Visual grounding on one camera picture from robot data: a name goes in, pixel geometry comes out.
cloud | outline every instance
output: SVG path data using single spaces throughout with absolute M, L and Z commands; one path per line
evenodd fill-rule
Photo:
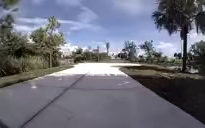
M 59 5 L 81 6 L 81 1 L 82 0 L 56 0 L 56 3 Z
M 192 31 L 191 33 L 189 33 L 189 36 L 188 36 L 188 44 L 189 46 L 196 43 L 196 42 L 199 42 L 201 40 L 205 40 L 205 34 L 201 34 L 201 33 L 197 33 L 195 31 Z
M 97 25 L 93 25 L 90 23 L 84 23 L 84 22 L 79 22 L 79 21 L 72 21 L 72 20 L 62 20 L 62 19 L 58 19 L 58 21 L 61 24 L 66 25 L 68 31 L 78 31 L 78 30 L 92 30 L 92 31 L 97 31 L 99 29 L 101 29 L 100 26 Z M 18 31 L 23 31 L 23 32 L 27 32 L 27 31 L 33 31 L 36 28 L 39 27 L 43 27 L 45 26 L 47 23 L 47 19 L 46 18 L 17 18 L 16 19 L 16 25 L 15 28 Z
M 144 0 L 115 0 L 113 2 L 114 7 L 126 12 L 130 15 L 138 15 L 148 11 L 151 11 L 151 2 L 153 0 L 149 0 L 149 3 Z
M 35 5 L 41 4 L 42 2 L 44 2 L 45 0 L 31 0 L 31 2 Z
M 168 57 L 173 57 L 174 53 L 181 52 L 180 45 L 176 43 L 160 42 L 155 45 L 155 48 Z
M 17 25 L 17 24 L 14 24 L 14 29 L 19 31 L 19 32 L 29 33 L 29 32 L 34 31 L 36 28 L 33 28 L 31 26 L 28 26 L 28 25 Z
M 81 12 L 77 15 L 77 22 L 84 25 L 75 26 L 72 30 L 82 29 L 83 27 L 93 28 L 89 24 L 99 18 L 95 12 L 82 4 L 82 0 L 56 0 L 56 3 L 61 6 L 74 6 L 81 9 Z
M 81 23 L 91 23 L 98 19 L 98 15 L 87 7 L 81 7 L 83 10 L 77 17 Z

blue sky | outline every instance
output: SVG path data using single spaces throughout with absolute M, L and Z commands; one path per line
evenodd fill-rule
M 125 40 L 137 45 L 153 40 L 155 47 L 168 56 L 181 51 L 179 34 L 158 31 L 151 18 L 155 0 L 22 0 L 16 15 L 15 29 L 30 33 L 44 26 L 47 18 L 55 16 L 62 23 L 70 47 L 95 47 L 111 43 L 111 52 L 118 52 Z M 190 33 L 189 44 L 205 35 Z

asphalt road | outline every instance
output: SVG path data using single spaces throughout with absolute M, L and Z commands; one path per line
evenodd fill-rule
M 113 66 L 80 64 L 0 89 L 0 120 L 9 128 L 205 128 Z

pavement joint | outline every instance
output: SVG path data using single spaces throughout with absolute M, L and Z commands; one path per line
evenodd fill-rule
M 51 104 L 53 104 L 56 100 L 58 100 L 61 96 L 63 96 L 68 90 L 70 90 L 76 83 L 82 80 L 86 75 L 83 74 L 80 78 L 78 78 L 74 83 L 72 83 L 68 88 L 64 88 L 63 92 L 56 96 L 53 100 L 51 100 L 48 104 L 46 104 L 43 108 L 37 111 L 31 118 L 29 118 L 26 122 L 24 122 L 20 128 L 24 128 L 28 123 L 30 123 L 35 117 L 37 117 L 41 112 L 43 112 L 46 108 L 48 108 Z

grassy median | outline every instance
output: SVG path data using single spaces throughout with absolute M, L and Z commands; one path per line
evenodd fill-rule
M 21 74 L 13 75 L 13 76 L 6 76 L 0 78 L 0 88 L 10 86 L 19 82 L 31 80 L 37 77 L 41 77 L 47 74 L 51 74 L 54 72 L 62 71 L 71 68 L 70 65 L 64 65 L 54 68 L 48 68 L 48 69 L 41 69 L 41 70 L 34 70 L 31 72 L 24 72 Z
M 121 70 L 205 124 L 205 77 L 160 66 L 143 65 Z

